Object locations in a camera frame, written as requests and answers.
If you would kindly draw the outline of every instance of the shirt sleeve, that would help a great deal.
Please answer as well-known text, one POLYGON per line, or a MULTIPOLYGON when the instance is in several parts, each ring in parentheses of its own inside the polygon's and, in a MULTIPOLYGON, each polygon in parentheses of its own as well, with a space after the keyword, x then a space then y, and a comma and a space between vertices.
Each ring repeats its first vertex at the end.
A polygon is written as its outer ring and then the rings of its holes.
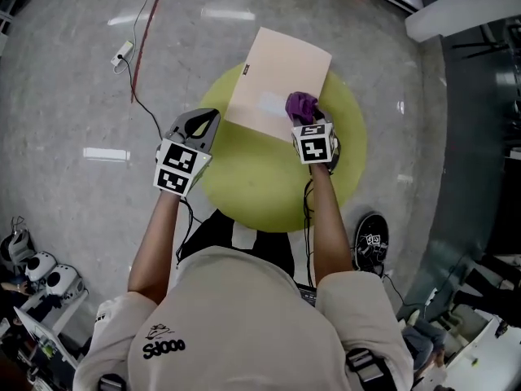
POLYGON ((382 280, 367 272, 327 275, 318 285, 316 308, 333 325, 346 352, 368 349, 384 358, 396 389, 413 386, 413 359, 382 280))
POLYGON ((97 391, 99 378, 109 373, 128 378, 130 344, 156 308, 154 301, 137 292, 101 304, 89 353, 74 376, 74 391, 97 391))

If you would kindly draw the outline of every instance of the green round table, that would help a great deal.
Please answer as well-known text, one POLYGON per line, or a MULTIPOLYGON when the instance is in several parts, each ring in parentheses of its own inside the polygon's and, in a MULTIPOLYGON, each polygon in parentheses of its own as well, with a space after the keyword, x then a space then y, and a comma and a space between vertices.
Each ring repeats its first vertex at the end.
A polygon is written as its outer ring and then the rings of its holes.
MULTIPOLYGON (((201 101, 216 108, 221 123, 212 145, 212 162, 204 171, 203 189, 226 216, 247 227, 266 232, 304 228, 304 186, 309 167, 302 165, 291 143, 230 123, 223 117, 243 64, 217 79, 201 101)), ((367 135, 357 101, 332 72, 318 101, 333 116, 342 144, 339 163, 331 180, 339 205, 357 188, 366 165, 367 135)), ((308 197, 313 208, 313 193, 308 197)))

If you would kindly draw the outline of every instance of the purple cloth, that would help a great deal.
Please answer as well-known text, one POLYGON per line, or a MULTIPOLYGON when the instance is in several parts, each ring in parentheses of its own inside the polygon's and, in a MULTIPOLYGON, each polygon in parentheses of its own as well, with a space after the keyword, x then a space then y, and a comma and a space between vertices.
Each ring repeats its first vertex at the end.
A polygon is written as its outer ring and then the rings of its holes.
POLYGON ((299 118, 302 125, 313 124, 313 113, 318 100, 308 93, 296 91, 291 93, 286 101, 286 113, 291 121, 299 118))

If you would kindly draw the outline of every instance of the white marker cube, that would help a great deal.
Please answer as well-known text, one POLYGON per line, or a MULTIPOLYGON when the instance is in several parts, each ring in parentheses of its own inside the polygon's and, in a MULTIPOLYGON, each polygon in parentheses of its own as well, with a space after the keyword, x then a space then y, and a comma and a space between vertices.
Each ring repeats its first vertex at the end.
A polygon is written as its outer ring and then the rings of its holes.
POLYGON ((332 123, 294 127, 293 146, 302 164, 331 162, 335 151, 335 136, 332 123))
POLYGON ((154 187, 184 197, 197 183, 212 160, 206 152, 199 152, 180 143, 163 139, 156 153, 154 187))

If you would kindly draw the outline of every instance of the white shoe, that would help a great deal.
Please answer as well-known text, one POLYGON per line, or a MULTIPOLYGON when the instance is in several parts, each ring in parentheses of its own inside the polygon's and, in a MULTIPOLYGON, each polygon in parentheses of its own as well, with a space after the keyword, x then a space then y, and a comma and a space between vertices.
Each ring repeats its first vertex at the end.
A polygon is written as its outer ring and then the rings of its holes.
POLYGON ((416 324, 416 320, 418 320, 418 317, 420 317, 420 310, 415 310, 409 317, 409 320, 407 320, 407 324, 410 326, 414 326, 416 324))

